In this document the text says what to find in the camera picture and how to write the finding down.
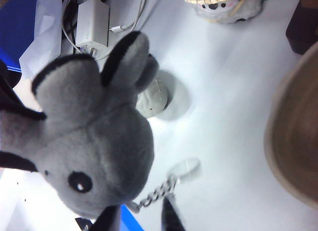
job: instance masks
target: white cable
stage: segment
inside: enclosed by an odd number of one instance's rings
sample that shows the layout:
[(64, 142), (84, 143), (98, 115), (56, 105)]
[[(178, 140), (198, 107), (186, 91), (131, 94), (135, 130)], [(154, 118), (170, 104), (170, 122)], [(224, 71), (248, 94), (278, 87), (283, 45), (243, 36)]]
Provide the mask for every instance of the white cable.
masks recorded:
[[(144, 11), (144, 9), (145, 9), (146, 1), (147, 1), (147, 0), (141, 0), (141, 5), (142, 5), (142, 6), (141, 6), (141, 7), (139, 6), (138, 17), (137, 17), (137, 23), (138, 23), (138, 21), (140, 20), (140, 17), (141, 17), (141, 15), (142, 15), (142, 13), (143, 13), (143, 11)], [(129, 24), (129, 25), (113, 26), (113, 27), (111, 27), (109, 30), (112, 31), (112, 32), (114, 32), (114, 33), (122, 32), (122, 31), (125, 31), (125, 30), (129, 29), (129, 28), (132, 28), (132, 27), (134, 26), (135, 22), (136, 22), (136, 21), (132, 22), (132, 23)]]
[(62, 30), (63, 30), (63, 33), (66, 37), (66, 39), (70, 42), (70, 44), (75, 48), (75, 50), (77, 50), (80, 54), (82, 54), (82, 51), (80, 51), (80, 49), (73, 43), (73, 41), (71, 41), (71, 39), (69, 38), (66, 30), (65, 30), (65, 27), (64, 27), (64, 22), (62, 20)]
[[(131, 32), (132, 32), (133, 30), (135, 30), (135, 28), (136, 28), (136, 26), (137, 26), (137, 23), (138, 23), (138, 21), (139, 21), (139, 18), (140, 18), (141, 14), (142, 14), (142, 11), (143, 11), (143, 9), (144, 9), (144, 7), (145, 7), (145, 4), (146, 4), (146, 0), (140, 0), (137, 18), (136, 18), (136, 20), (134, 21), (134, 23), (133, 23), (133, 25), (132, 25), (132, 28), (131, 28), (131, 30), (130, 30)], [(106, 55), (101, 56), (101, 57), (98, 57), (98, 58), (95, 58), (95, 60), (100, 61), (100, 60), (102, 60), (102, 59), (105, 59), (106, 57), (108, 57), (108, 56), (110, 55), (110, 53), (111, 53), (111, 50), (109, 50)]]
[(137, 18), (136, 18), (136, 20), (135, 20), (135, 22), (134, 22), (134, 24), (133, 24), (133, 27), (131, 28), (130, 32), (132, 32), (133, 30), (135, 30), (135, 28), (136, 28), (136, 26), (137, 26), (137, 23), (138, 23), (138, 21), (139, 21), (139, 19), (140, 19), (141, 11), (142, 11), (141, 8), (143, 7), (143, 1), (144, 1), (144, 0), (140, 0)]

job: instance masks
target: charger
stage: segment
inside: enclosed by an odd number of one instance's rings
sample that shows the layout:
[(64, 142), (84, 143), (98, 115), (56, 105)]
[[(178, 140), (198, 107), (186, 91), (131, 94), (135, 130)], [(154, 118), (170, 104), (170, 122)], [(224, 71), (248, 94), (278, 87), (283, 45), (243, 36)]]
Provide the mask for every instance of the charger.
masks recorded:
[(79, 5), (76, 46), (91, 54), (107, 47), (109, 6), (100, 0), (88, 0)]

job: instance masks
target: plush keychain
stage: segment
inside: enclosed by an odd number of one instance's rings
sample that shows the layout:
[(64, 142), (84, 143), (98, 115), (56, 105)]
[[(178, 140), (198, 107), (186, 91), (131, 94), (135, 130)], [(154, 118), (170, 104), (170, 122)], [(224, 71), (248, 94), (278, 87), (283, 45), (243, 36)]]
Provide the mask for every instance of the plush keychain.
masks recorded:
[(219, 23), (245, 21), (257, 15), (262, 0), (185, 0), (194, 4), (198, 16)]
[(135, 106), (158, 67), (140, 32), (101, 73), (88, 55), (53, 61), (32, 83), (43, 112), (1, 97), (0, 166), (38, 171), (81, 217), (109, 216), (137, 197), (153, 163), (152, 131)]
[(138, 95), (136, 109), (145, 117), (151, 118), (164, 111), (168, 101), (168, 91), (160, 78)]

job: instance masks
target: white desk surface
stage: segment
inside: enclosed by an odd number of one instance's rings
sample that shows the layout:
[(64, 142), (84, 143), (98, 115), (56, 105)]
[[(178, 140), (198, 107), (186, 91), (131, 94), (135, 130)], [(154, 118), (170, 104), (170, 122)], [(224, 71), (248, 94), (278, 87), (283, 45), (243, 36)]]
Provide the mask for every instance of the white desk surface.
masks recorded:
[[(128, 1), (133, 6), (112, 0), (113, 25), (133, 19), (139, 0)], [(175, 163), (198, 157), (203, 175), (175, 191), (187, 231), (317, 230), (318, 212), (278, 184), (263, 151), (272, 96), (300, 58), (285, 36), (298, 1), (266, 1), (252, 20), (220, 25), (198, 18), (183, 0), (149, 0), (145, 16), (156, 6), (142, 31), (172, 100), (161, 115), (150, 119), (156, 157), (136, 201), (164, 181)], [(21, 173), (10, 175), (18, 179)], [(76, 215), (39, 175), (22, 175), (24, 191), (12, 197), (18, 200), (16, 209), (27, 214), (29, 230), (78, 230), (72, 220)], [(2, 180), (12, 183), (12, 189), (16, 185), (6, 171)], [(34, 185), (36, 194), (29, 188)], [(2, 203), (8, 206), (10, 201)], [(160, 213), (157, 202), (135, 217), (146, 231), (160, 231)]]

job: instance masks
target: metal keychain chain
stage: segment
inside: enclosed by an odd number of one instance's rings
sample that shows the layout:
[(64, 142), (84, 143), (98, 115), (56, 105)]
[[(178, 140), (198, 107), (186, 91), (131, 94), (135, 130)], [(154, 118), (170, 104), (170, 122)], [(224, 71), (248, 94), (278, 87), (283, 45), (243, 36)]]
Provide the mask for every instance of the metal keychain chain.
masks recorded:
[(146, 199), (139, 204), (131, 201), (125, 205), (134, 213), (139, 213), (142, 207), (148, 207), (150, 204), (172, 194), (177, 184), (189, 181), (200, 175), (201, 162), (198, 158), (188, 158), (175, 166), (168, 172), (168, 178), (161, 186), (158, 186), (152, 193), (149, 193)]
[(166, 195), (173, 193), (177, 183), (178, 178), (172, 174), (161, 184), (161, 186), (158, 186), (153, 192), (149, 193), (146, 199), (141, 200), (139, 204), (130, 202), (126, 205), (134, 213), (139, 213), (142, 207), (148, 207), (151, 203), (154, 203), (157, 200), (164, 198)]

